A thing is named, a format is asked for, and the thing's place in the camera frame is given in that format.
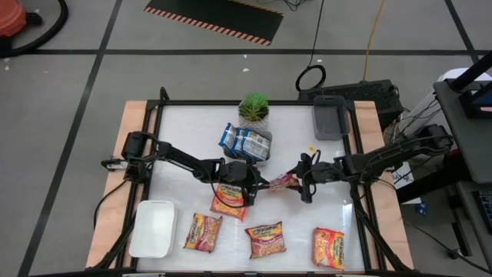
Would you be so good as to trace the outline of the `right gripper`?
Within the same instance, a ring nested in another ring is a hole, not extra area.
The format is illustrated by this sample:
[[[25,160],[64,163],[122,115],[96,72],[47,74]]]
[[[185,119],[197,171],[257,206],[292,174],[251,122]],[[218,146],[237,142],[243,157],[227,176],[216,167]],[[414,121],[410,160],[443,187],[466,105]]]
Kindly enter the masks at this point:
[[[301,180],[300,185],[293,189],[301,194],[301,201],[312,203],[312,196],[316,192],[316,184],[337,182],[341,180],[341,168],[335,163],[320,162],[316,155],[301,154],[301,160],[288,174],[295,175]]]

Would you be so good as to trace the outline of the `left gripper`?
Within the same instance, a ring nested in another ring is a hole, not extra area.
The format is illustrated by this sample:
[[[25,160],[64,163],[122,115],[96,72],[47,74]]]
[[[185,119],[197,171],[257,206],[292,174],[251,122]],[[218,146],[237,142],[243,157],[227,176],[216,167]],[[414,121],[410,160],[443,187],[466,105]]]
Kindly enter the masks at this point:
[[[248,163],[229,162],[221,167],[221,182],[239,188],[244,206],[252,206],[259,190],[275,190],[275,186],[263,178]]]

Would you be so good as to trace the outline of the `red Maruchan ramen pack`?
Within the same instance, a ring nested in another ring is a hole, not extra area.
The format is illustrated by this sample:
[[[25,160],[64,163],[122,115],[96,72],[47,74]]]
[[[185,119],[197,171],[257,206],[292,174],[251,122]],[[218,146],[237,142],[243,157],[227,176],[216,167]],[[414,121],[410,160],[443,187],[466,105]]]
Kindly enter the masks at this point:
[[[222,219],[222,217],[214,218],[195,213],[185,240],[184,249],[211,253],[215,247]]]
[[[250,259],[262,258],[287,250],[282,222],[247,228],[245,232],[251,240]]]
[[[298,190],[299,186],[298,178],[291,173],[286,173],[270,181],[268,189],[272,192],[284,189]]]

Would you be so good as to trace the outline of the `orange Maruchan ramen pack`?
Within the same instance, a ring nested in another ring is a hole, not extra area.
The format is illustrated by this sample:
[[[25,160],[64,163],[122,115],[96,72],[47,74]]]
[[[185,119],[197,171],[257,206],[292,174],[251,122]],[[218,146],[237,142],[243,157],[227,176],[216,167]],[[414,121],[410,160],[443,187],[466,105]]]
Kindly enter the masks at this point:
[[[316,266],[344,269],[344,233],[317,227],[313,238],[313,262]]]
[[[246,207],[241,189],[237,186],[219,184],[215,190],[210,210],[242,221],[245,217]]]

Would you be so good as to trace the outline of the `light grey plastic bin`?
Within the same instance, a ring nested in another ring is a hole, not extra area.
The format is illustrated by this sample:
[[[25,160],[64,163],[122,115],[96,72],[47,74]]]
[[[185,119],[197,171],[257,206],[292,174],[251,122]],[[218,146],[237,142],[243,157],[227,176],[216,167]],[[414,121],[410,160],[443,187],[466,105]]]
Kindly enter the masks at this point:
[[[269,139],[271,141],[271,146],[272,146],[272,140],[273,140],[273,136],[270,132],[268,131],[260,131],[260,130],[254,130],[254,129],[251,129],[252,131],[255,131],[256,133],[264,136],[265,138]],[[270,148],[270,153],[269,153],[269,157],[266,161],[257,161],[255,159],[252,159],[251,157],[248,157],[247,155],[245,155],[244,158],[241,158],[241,157],[236,157],[232,151],[227,151],[225,149],[222,149],[223,150],[223,153],[226,157],[230,158],[230,159],[237,159],[237,160],[241,160],[241,161],[244,161],[244,162],[250,162],[252,165],[259,165],[259,166],[264,166],[268,163],[268,160],[270,159],[271,157],[271,148]]]

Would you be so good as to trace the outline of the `dark grey plastic bin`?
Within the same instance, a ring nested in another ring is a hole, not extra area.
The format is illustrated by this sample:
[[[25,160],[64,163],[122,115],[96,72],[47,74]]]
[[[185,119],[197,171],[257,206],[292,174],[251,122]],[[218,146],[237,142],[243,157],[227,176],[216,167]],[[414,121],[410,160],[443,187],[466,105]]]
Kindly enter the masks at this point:
[[[312,108],[314,137],[319,141],[342,140],[349,133],[347,105],[341,96],[319,95]]]

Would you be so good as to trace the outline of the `plant in white patterned pot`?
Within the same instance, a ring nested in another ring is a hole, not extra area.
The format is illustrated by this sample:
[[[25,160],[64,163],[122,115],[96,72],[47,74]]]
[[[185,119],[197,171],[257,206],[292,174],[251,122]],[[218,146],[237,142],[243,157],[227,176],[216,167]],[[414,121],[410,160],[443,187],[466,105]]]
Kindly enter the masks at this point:
[[[250,93],[238,106],[239,124],[242,128],[268,129],[268,99],[261,93]]]

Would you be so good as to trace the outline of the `black computer tower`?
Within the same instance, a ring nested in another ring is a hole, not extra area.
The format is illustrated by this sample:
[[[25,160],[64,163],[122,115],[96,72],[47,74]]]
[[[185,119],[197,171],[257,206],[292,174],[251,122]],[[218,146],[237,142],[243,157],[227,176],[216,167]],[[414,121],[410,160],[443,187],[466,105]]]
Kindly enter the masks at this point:
[[[396,85],[389,79],[313,88],[298,93],[299,101],[313,101],[316,96],[341,96],[345,100],[374,102],[381,130],[384,131],[404,111]]]

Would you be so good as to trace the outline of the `white plastic bin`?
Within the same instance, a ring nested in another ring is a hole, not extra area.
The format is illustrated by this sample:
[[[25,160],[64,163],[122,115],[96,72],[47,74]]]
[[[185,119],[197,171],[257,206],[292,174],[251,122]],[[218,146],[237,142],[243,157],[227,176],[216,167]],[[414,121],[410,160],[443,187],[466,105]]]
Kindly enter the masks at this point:
[[[159,259],[172,252],[177,209],[167,200],[145,200],[138,205],[129,254],[132,258]]]

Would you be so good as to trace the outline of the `small silver connector box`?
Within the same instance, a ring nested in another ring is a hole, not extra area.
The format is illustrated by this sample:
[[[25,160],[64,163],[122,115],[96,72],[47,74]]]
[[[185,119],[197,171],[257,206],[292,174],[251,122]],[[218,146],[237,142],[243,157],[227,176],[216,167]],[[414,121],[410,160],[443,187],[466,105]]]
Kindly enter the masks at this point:
[[[101,165],[109,172],[115,170],[126,169],[128,163],[124,159],[106,159],[101,161]]]

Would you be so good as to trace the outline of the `black mat striped edge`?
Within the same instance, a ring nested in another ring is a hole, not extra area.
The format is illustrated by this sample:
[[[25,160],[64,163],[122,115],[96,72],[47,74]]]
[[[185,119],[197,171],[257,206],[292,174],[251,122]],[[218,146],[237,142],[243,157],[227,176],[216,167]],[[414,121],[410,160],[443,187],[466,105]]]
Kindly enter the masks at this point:
[[[265,46],[284,19],[281,12],[239,0],[150,0],[144,11]]]

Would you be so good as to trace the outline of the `grey equipment cart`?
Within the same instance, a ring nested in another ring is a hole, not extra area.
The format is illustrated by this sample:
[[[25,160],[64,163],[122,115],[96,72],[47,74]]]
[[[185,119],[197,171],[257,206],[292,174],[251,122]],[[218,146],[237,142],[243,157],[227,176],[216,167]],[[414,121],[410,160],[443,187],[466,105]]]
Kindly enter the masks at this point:
[[[477,191],[492,190],[492,112],[486,118],[470,118],[464,106],[466,102],[471,103],[488,93],[492,94],[492,80],[477,80],[490,68],[492,51],[456,79],[436,82],[433,87],[454,141],[471,175],[470,181],[457,182],[457,190],[474,228],[487,267],[492,271],[492,235],[488,232],[474,194]]]

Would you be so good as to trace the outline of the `laptop keyboard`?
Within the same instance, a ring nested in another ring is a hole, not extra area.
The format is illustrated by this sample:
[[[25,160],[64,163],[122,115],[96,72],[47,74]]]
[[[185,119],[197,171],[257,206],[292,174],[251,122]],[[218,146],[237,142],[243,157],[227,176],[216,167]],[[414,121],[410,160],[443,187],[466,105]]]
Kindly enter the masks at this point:
[[[482,222],[490,235],[492,235],[492,190],[480,190],[473,192]]]

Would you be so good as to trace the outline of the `orange shop vacuum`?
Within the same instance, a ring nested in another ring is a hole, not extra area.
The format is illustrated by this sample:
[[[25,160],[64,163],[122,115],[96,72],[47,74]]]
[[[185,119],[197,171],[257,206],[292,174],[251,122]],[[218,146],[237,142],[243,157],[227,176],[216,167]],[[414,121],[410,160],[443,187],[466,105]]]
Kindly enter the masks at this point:
[[[12,37],[26,25],[26,10],[18,0],[0,0],[0,36]]]

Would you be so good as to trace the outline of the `black aluminium table frame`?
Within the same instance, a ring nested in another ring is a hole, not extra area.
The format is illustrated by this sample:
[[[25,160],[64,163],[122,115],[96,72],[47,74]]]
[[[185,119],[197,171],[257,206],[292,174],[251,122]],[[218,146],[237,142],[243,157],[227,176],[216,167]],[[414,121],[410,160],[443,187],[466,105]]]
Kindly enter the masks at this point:
[[[123,148],[126,135],[140,128],[151,131],[158,130],[158,113],[165,106],[231,106],[236,107],[238,100],[147,100],[128,101],[125,103],[118,137],[115,145],[115,154],[119,155]],[[347,137],[351,149],[374,150],[383,145],[383,135],[380,130],[377,109],[374,102],[355,101],[347,105],[347,116],[351,123],[351,130]],[[101,205],[101,214],[96,217],[97,226],[92,237],[91,248],[88,253],[86,269],[127,269],[137,266],[137,262],[128,254],[128,244],[121,245],[121,249],[114,252],[109,263],[105,256],[119,238],[127,224],[126,216],[130,215],[136,205],[147,196],[145,185],[130,185],[124,189],[119,183],[123,181],[124,169],[111,169],[105,183],[105,193],[111,196]],[[397,202],[397,194],[389,188],[392,184],[391,174],[385,172],[381,180],[371,186],[372,203],[365,203],[364,207],[374,208],[375,219],[381,236],[398,258],[408,267],[414,263],[404,229],[401,209]]]

